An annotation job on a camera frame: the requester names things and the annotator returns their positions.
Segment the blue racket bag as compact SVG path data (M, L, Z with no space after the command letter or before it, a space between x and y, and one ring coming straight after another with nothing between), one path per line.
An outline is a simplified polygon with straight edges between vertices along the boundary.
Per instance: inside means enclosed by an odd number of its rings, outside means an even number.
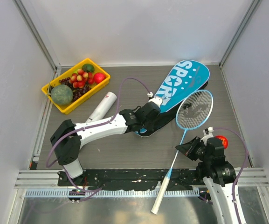
M141 137L149 137L163 128L176 117L182 101L191 93L203 90L210 78L209 68L195 60L182 60L168 73L167 77L155 93L163 99L160 115L145 127L136 132Z

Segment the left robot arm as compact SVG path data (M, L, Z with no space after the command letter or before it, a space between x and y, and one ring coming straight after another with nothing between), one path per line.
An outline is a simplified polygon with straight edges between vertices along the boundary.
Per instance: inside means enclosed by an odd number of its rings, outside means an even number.
M68 119L50 138L57 162L66 170L69 181L79 186L85 179L78 159L84 145L111 135L137 132L146 128L159 114L159 105L150 101L136 111L124 109L115 117L90 123L74 124Z

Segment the white shuttlecock tube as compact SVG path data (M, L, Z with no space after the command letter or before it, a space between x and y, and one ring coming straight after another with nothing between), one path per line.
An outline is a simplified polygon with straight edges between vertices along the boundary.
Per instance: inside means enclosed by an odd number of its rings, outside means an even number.
M109 111L109 109L113 106L116 99L117 96L114 93L108 92L101 100L101 102L98 104L98 106L95 108L93 113L85 121L85 123L101 120Z

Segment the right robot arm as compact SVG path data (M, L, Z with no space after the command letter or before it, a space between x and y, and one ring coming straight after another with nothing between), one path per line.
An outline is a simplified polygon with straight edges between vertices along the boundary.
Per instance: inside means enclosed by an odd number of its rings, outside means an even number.
M224 145L217 137L203 141L195 137L190 142L177 145L190 160L200 160L196 168L196 179L207 187L213 210L219 224L245 224L239 199L234 167L226 161Z

